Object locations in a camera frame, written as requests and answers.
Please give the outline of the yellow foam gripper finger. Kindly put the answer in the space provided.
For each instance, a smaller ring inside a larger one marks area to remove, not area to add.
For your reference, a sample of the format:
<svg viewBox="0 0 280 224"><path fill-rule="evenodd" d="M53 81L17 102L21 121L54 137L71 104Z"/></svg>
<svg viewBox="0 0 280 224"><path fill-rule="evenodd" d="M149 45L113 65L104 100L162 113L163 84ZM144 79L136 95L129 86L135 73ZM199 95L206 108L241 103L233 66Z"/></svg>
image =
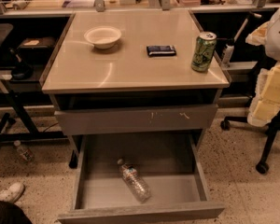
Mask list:
<svg viewBox="0 0 280 224"><path fill-rule="evenodd" d="M267 38L267 28L268 28L268 22L266 21L261 26L259 26L256 30L250 33L246 37L245 42L253 46L265 45L266 38Z"/></svg>
<svg viewBox="0 0 280 224"><path fill-rule="evenodd" d="M256 127L263 127L280 111L280 62L270 70L260 69L255 92L247 122Z"/></svg>

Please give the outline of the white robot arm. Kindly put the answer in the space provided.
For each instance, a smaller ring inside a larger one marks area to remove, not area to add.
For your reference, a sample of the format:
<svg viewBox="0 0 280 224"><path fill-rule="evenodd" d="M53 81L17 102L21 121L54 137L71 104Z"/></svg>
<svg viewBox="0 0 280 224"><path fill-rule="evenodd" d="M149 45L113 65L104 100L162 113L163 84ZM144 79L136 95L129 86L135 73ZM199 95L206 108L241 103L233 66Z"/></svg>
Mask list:
<svg viewBox="0 0 280 224"><path fill-rule="evenodd" d="M280 111L280 8L269 21L249 34L245 42L254 46L263 45L265 54L276 60L273 68L260 69L256 95L247 116L249 124L263 127Z"/></svg>

